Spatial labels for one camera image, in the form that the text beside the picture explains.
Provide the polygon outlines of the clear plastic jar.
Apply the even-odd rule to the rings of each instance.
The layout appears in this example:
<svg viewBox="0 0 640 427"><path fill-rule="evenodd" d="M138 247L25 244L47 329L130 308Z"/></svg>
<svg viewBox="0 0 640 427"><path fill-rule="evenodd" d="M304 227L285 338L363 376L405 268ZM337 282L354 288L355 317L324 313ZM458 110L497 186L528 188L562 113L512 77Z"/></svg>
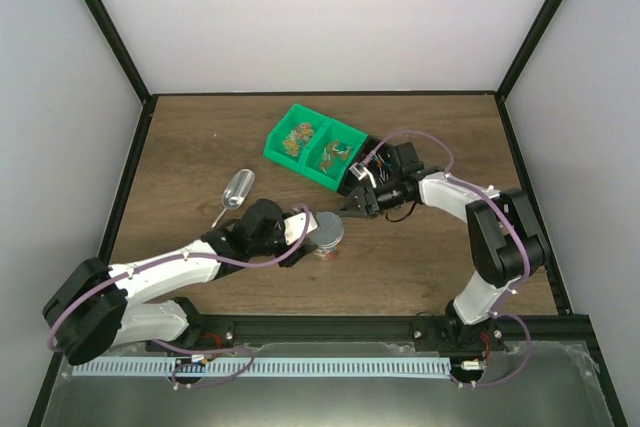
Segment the clear plastic jar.
<svg viewBox="0 0 640 427"><path fill-rule="evenodd" d="M314 255L323 261L334 260L339 253L340 242L340 239L336 239L329 243L318 243Z"/></svg>

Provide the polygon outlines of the silver metal jar lid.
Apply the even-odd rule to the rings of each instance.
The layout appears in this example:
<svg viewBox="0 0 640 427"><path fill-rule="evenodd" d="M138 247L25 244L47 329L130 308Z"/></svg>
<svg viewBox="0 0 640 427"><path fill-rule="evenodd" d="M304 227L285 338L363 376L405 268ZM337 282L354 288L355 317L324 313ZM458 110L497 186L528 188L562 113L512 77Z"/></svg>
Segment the silver metal jar lid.
<svg viewBox="0 0 640 427"><path fill-rule="evenodd" d="M317 229L310 234L310 239L318 247L335 247L344 236L342 219L329 211L318 212L315 216Z"/></svg>

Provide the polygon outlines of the green bin with lollipops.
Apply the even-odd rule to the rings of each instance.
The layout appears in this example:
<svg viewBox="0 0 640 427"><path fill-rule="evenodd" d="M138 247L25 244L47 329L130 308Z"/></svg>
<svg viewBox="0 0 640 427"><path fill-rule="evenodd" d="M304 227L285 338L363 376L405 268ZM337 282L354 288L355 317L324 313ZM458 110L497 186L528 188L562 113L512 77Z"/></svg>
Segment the green bin with lollipops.
<svg viewBox="0 0 640 427"><path fill-rule="evenodd" d="M301 174L336 192L367 137L347 124L329 120L305 147Z"/></svg>

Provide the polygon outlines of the silver metal scoop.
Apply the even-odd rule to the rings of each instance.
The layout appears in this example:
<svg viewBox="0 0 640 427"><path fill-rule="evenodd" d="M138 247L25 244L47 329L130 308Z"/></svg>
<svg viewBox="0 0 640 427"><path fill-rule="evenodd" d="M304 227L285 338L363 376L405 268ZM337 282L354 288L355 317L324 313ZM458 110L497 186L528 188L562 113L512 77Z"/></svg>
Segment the silver metal scoop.
<svg viewBox="0 0 640 427"><path fill-rule="evenodd" d="M211 227L215 227L223 216L242 206L255 182L255 173L251 169L241 169L234 174L222 193L222 211Z"/></svg>

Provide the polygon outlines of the green bin with star candies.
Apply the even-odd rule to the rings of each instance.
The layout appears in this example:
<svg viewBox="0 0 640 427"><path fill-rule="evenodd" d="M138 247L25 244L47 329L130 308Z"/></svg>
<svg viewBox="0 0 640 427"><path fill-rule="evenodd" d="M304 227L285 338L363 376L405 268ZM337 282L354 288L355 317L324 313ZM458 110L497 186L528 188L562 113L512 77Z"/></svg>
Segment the green bin with star candies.
<svg viewBox="0 0 640 427"><path fill-rule="evenodd" d="M268 134L263 156L294 172L301 171L311 142L328 122L326 115L294 104Z"/></svg>

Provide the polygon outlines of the black bin with lollipops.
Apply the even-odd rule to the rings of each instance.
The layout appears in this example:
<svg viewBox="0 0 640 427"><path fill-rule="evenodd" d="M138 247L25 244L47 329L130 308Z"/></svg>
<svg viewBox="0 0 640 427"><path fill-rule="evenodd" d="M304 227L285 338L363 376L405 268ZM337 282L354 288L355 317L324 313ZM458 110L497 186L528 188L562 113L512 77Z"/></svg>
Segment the black bin with lollipops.
<svg viewBox="0 0 640 427"><path fill-rule="evenodd" d="M346 197L353 189L360 186L372 187L371 181L374 181L376 186L379 187L391 180L397 168L391 160L394 147L390 144L384 144L367 162L366 169L368 172L364 173L362 178L359 178L351 171L351 167L361 164L378 143L378 138L368 136L364 143L356 149L355 156L347 161L345 171L340 177L340 183L337 188L339 195Z"/></svg>

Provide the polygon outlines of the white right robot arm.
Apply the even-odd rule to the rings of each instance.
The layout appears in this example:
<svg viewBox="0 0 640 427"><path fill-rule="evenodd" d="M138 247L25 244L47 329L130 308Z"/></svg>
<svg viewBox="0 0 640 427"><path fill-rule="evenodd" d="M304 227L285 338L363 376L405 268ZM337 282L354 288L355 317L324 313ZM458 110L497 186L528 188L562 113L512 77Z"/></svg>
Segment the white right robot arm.
<svg viewBox="0 0 640 427"><path fill-rule="evenodd" d="M442 328L458 350L472 346L505 298L516 294L550 255L527 195L463 181L425 165L410 142L385 144L380 152L367 141L344 172L337 191L345 201L342 217L388 214L404 204L439 209L467 226L474 273L446 308Z"/></svg>

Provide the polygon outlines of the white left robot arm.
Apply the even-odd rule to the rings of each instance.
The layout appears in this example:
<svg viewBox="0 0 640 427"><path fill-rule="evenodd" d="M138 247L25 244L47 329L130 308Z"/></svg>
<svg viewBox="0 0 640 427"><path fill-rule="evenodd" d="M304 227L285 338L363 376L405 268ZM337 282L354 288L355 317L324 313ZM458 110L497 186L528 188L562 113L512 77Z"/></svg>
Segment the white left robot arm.
<svg viewBox="0 0 640 427"><path fill-rule="evenodd" d="M204 339L202 315L183 297L165 302L159 297L245 269L290 267L314 251L307 238L317 228L306 205L287 213L260 199L241 217L217 222L177 250L111 265L87 259L43 308L47 346L73 366L115 346L146 341L190 354Z"/></svg>

